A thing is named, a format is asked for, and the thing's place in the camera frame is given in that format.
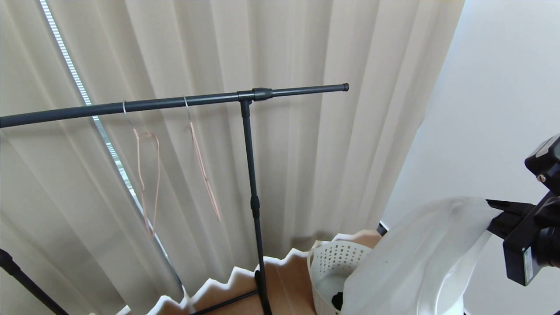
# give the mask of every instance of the vertical black pole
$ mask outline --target vertical black pole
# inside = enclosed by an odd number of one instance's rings
[[[259,196],[256,194],[256,180],[255,180],[255,160],[253,158],[253,143],[251,141],[251,120],[249,119],[249,105],[250,100],[242,100],[241,103],[241,116],[243,117],[243,132],[245,134],[245,148],[247,150],[247,166],[249,168],[249,184],[251,186],[251,210],[253,211],[253,219],[255,220],[255,236],[256,236],[256,250],[259,255],[260,272],[255,272],[256,285],[259,288],[260,303],[263,306],[265,315],[272,315],[270,304],[267,296],[267,282],[264,273],[264,258],[263,258],[263,238],[260,232],[260,203]]]
[[[62,307],[60,307],[53,299],[41,290],[41,288],[36,285],[23,271],[20,267],[13,261],[13,258],[8,252],[0,249],[0,267],[2,267],[9,275],[14,277],[21,285],[23,285],[27,291],[33,294],[39,301],[41,301],[46,307],[48,307],[56,315],[68,315]]]

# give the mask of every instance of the clothes rack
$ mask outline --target clothes rack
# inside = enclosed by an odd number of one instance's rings
[[[244,298],[259,294],[260,303],[265,315],[272,315],[270,304],[267,296],[267,284],[264,270],[264,256],[263,256],[263,240],[260,230],[260,203],[259,197],[256,192],[256,179],[255,179],[255,162],[253,157],[253,143],[251,140],[251,121],[249,105],[254,101],[262,101],[279,96],[290,95],[303,95],[303,94],[316,94],[324,92],[337,92],[348,91],[349,85],[347,83],[339,85],[324,85],[324,86],[310,86],[310,87],[297,87],[292,89],[265,89],[256,88],[249,91],[239,91],[223,94],[210,94],[188,96],[186,98],[189,106],[207,105],[217,103],[229,103],[238,101],[241,105],[241,117],[243,119],[243,132],[245,136],[245,149],[247,154],[247,166],[249,169],[249,185],[251,188],[250,207],[253,212],[253,219],[255,225],[256,248],[259,256],[259,270],[255,271],[255,282],[257,289],[245,293],[238,297],[229,299],[222,303],[216,304],[201,311],[197,311],[191,315],[202,315],[223,306],[229,305]],[[174,108],[185,106],[185,99],[168,98],[168,99],[155,99],[155,100],[141,100],[129,101],[125,103],[127,112],[139,112],[143,110]],[[102,105],[78,106],[73,108],[61,108],[45,110],[42,112],[25,113],[17,115],[9,115],[0,117],[0,128],[21,126],[26,124],[34,124],[41,122],[59,121],[64,119],[90,117],[108,114],[124,113],[123,103],[111,103]],[[25,288],[34,294],[43,304],[45,304],[51,311],[57,315],[67,315],[53,299],[51,299],[45,292],[43,292],[31,279],[29,279],[15,262],[12,257],[0,249],[0,266],[14,276]]]

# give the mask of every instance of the brown floor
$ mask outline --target brown floor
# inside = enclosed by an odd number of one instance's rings
[[[355,235],[348,235],[338,239],[350,240],[373,248],[381,235],[372,230],[364,230]],[[267,290],[270,308],[274,315],[314,315],[311,282],[307,271],[306,254],[292,250],[285,261],[265,258],[267,276]],[[219,285],[211,285],[199,298],[194,296],[190,305],[181,307],[177,303],[167,300],[157,315],[188,315],[193,310],[201,310],[241,294],[256,290],[255,280],[246,271],[234,270],[232,285],[223,289]],[[258,295],[237,301],[208,314],[249,314],[261,315]]]

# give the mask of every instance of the wooden floor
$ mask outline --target wooden floor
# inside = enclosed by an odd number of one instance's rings
[[[378,232],[364,230],[355,235],[339,234],[335,239],[344,239],[373,248],[381,239]],[[265,257],[265,271],[270,308],[274,315],[314,315],[311,282],[307,271],[307,252],[293,249],[285,259]],[[215,281],[202,288],[188,303],[180,305],[172,300],[165,300],[158,310],[150,315],[189,315],[241,294],[256,290],[253,273],[236,268],[232,273],[230,285]],[[258,295],[237,301],[213,312],[210,315],[247,314],[261,315]]]

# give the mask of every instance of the white plastic basket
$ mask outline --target white plastic basket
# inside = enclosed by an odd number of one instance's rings
[[[307,269],[317,315],[340,315],[331,300],[343,291],[346,278],[370,251],[367,246],[345,240],[334,240],[309,251]]]

